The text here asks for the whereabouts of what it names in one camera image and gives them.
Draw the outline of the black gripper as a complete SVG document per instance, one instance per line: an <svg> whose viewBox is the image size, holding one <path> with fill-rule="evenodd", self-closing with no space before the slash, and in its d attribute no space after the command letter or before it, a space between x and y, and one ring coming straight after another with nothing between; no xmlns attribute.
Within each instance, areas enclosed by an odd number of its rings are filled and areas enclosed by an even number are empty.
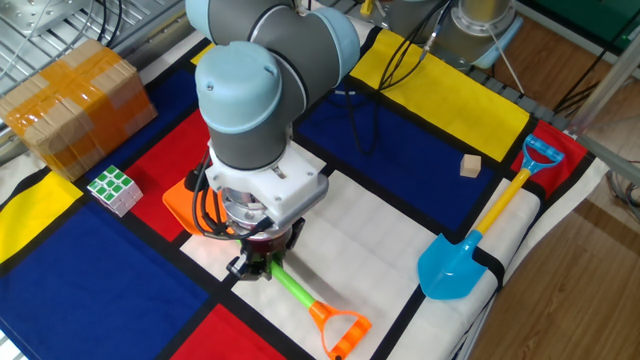
<svg viewBox="0 0 640 360"><path fill-rule="evenodd" d="M294 248L305 224L306 220L299 218L284 231L260 232L241 243L241 252L260 255L263 269L270 269L272 263L282 267L287 251ZM259 279L259 264L245 254L234 257L226 265L226 270L239 281Z"/></svg>

